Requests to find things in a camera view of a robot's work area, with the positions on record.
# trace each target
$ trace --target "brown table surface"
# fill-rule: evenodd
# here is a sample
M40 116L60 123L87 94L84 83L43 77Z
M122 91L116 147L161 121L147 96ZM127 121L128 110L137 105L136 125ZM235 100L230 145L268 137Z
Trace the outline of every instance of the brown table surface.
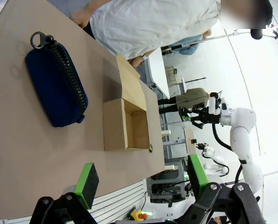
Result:
M89 107L81 124L53 128L24 63L30 36L42 31L70 53ZM128 66L126 61L121 66ZM11 0L0 15L0 219L29 216L42 196L58 198L94 162L101 196L164 170L156 95L143 83L148 150L105 152L102 103L119 93L118 63L89 35L45 0Z

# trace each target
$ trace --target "screw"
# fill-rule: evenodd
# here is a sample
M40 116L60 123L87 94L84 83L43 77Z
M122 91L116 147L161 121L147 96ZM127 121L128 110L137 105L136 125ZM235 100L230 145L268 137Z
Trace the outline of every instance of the screw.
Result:
M49 200L48 199L44 199L43 202L44 202L44 204L48 204Z
M239 191L242 191L242 190L243 190L243 186L242 186L242 185L238 185L237 189L238 189Z
M66 199L67 199L67 200L70 200L70 199L72 199L72 196L71 196L71 195L67 195L67 196L66 196Z
M217 190L217 185L215 185L215 184L212 184L211 186L210 186L210 188L212 189L212 190Z

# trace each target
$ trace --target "white shirt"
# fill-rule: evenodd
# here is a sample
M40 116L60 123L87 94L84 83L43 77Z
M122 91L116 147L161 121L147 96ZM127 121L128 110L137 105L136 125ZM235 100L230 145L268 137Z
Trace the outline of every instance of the white shirt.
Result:
M92 33L113 55L135 58L210 29L220 0L112 0L91 17Z

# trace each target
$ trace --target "white table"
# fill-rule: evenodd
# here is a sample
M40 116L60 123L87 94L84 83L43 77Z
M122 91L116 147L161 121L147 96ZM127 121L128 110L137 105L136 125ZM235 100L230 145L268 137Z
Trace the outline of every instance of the white table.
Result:
M170 99L166 71L161 48L156 49L144 62L146 82L154 84L163 93L163 97Z
M185 79L182 75L181 75L181 82L182 83L179 83L179 87L180 87L181 94L183 94L183 93L187 92L187 85L186 85Z

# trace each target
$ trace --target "cardboard box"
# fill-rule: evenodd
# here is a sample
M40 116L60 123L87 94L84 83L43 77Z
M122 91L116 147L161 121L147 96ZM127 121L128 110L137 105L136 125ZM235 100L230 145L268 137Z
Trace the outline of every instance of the cardboard box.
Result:
M120 98L103 103L104 149L149 149L146 101L140 76L122 56L117 57L117 62L122 91Z
M105 151L149 149L146 111L125 99L103 105Z

